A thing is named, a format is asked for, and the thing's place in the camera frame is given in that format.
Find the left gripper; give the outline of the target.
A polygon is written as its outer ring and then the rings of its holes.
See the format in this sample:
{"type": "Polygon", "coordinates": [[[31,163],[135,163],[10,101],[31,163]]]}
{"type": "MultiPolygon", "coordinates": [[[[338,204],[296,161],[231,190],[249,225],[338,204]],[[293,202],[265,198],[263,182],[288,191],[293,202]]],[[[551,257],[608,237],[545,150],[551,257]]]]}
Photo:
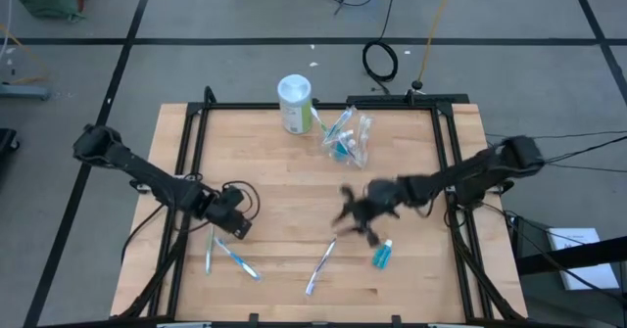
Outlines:
{"type": "Polygon", "coordinates": [[[244,200],[243,192],[233,186],[227,186],[221,194],[216,192],[205,194],[194,210],[198,219],[210,220],[214,223],[235,221],[236,227],[231,234],[243,240],[252,227],[252,221],[243,216],[237,207],[244,200]]]}

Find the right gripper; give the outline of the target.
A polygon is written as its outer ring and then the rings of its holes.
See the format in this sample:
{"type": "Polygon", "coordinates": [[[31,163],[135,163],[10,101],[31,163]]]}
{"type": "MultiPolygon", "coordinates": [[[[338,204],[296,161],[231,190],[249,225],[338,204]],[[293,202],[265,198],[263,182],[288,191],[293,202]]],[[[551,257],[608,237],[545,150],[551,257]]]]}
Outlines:
{"type": "MultiPolygon", "coordinates": [[[[349,185],[342,185],[340,193],[344,197],[344,204],[340,213],[332,220],[332,224],[339,224],[348,215],[351,215],[355,224],[358,224],[359,222],[355,218],[355,206],[357,204],[353,188],[349,185]]],[[[358,204],[362,219],[373,220],[383,214],[399,218],[400,215],[396,211],[396,206],[400,202],[401,191],[395,181],[374,179],[366,185],[365,194],[359,199],[358,204]]],[[[376,247],[380,244],[379,237],[371,228],[369,221],[360,222],[360,233],[365,236],[370,247],[376,247]]]]}

